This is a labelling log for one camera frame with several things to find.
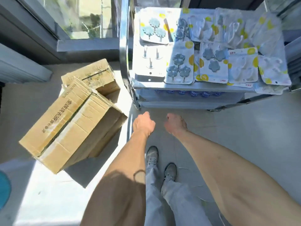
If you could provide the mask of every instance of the left hand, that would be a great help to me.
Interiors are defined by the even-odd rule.
[[[133,122],[133,132],[144,132],[149,136],[155,129],[155,121],[151,120],[149,112],[139,114]]]

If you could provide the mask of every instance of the large cardboard box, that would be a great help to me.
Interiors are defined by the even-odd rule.
[[[62,76],[62,82],[68,86],[77,77],[89,87],[96,89],[101,95],[107,96],[120,90],[114,72],[106,59],[79,68]]]
[[[126,119],[111,101],[75,79],[19,143],[56,174],[98,156]]]

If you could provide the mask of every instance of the pant leg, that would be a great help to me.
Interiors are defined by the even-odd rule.
[[[159,170],[156,166],[146,168],[146,215],[144,226],[167,226],[166,209],[163,196],[160,193]]]
[[[161,194],[174,213],[176,226],[212,226],[205,215],[201,200],[192,194],[186,184],[165,182]]]

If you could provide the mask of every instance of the hand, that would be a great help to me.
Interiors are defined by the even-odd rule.
[[[186,122],[180,115],[168,113],[167,119],[168,120],[164,123],[164,127],[167,132],[175,137],[182,131],[188,130]]]
[[[149,112],[139,114],[133,122],[133,132],[144,132],[149,136],[155,129],[155,121],[151,120]]]

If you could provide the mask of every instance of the display rack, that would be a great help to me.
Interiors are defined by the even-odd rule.
[[[140,82],[135,79],[135,74],[129,69],[129,28],[136,28],[134,24],[135,13],[140,11],[140,7],[132,7],[131,0],[122,0],[121,22],[120,22],[120,44],[119,60],[120,70],[124,84],[129,91],[133,103],[137,109],[140,108],[190,108],[207,109],[210,111],[221,111],[227,108],[249,104],[258,100],[269,98],[273,95],[256,94],[253,88],[243,88],[228,86],[227,84],[216,84],[208,82],[194,82],[191,85],[166,84],[164,82]],[[190,95],[180,95],[177,93],[168,94],[166,92],[156,93],[155,90],[165,91],[214,91],[226,92],[220,97],[198,99]],[[246,98],[245,93],[253,93],[252,97]]]

